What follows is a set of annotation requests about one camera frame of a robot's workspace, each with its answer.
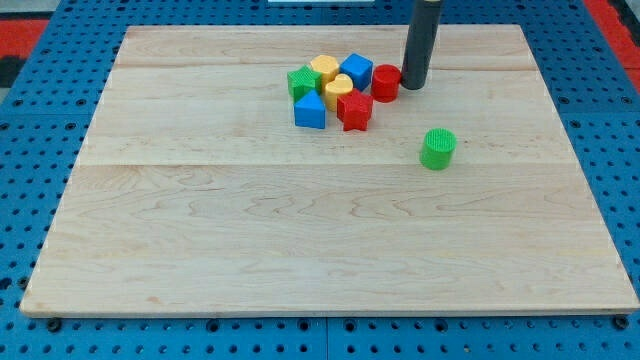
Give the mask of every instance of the yellow heart block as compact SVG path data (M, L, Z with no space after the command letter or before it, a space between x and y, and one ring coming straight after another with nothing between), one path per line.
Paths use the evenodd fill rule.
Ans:
M336 111L338 107L338 96L346 95L353 90L353 81L349 75L338 74L336 78L324 88L324 103L327 110Z
M322 74L322 91L328 83L332 82L340 72L340 64L333 56L319 55L309 63L313 71Z

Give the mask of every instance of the red cylinder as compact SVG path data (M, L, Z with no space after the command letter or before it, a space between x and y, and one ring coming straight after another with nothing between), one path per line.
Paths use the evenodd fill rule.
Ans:
M401 77L400 70L393 65L376 66L371 81L371 96L379 102L392 102L398 97Z

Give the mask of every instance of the wood grain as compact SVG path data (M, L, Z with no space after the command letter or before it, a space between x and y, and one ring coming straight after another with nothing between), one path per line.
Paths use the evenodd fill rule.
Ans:
M367 132L286 72L403 26L132 27L21 303L35 317L489 316L640 304L519 27L443 26ZM452 166L418 162L447 127Z

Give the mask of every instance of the blue pegboard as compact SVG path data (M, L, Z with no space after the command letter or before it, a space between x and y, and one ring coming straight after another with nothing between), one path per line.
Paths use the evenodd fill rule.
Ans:
M640 358L640 319L33 320L25 285L129 25L405 24L411 0L63 0L0 107L0 358ZM577 0L448 0L445 23L520 24L640 288L640 99Z

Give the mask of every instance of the blue cube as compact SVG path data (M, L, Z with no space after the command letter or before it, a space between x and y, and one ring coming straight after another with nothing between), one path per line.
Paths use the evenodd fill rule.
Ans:
M353 87L364 91L371 83L373 61L353 53L340 64L340 72L349 75L353 80Z
M311 90L293 105L296 126L325 128L325 107L318 92Z

